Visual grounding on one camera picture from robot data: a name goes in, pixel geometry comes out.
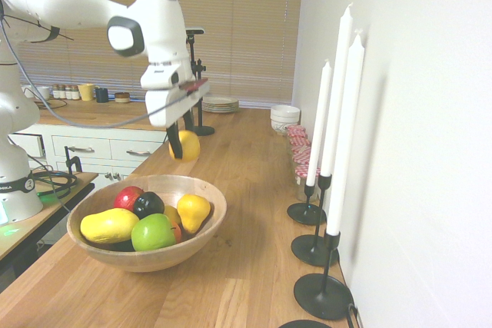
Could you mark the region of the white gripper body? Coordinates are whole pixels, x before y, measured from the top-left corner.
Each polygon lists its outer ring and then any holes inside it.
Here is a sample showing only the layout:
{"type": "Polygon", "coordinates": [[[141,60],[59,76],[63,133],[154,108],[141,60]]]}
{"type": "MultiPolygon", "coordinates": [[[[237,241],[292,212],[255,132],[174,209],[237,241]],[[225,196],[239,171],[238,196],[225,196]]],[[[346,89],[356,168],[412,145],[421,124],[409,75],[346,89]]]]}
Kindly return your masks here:
{"type": "Polygon", "coordinates": [[[147,91],[145,105],[151,125],[169,128],[192,109],[209,89],[208,81],[188,81],[167,90],[147,91]]]}

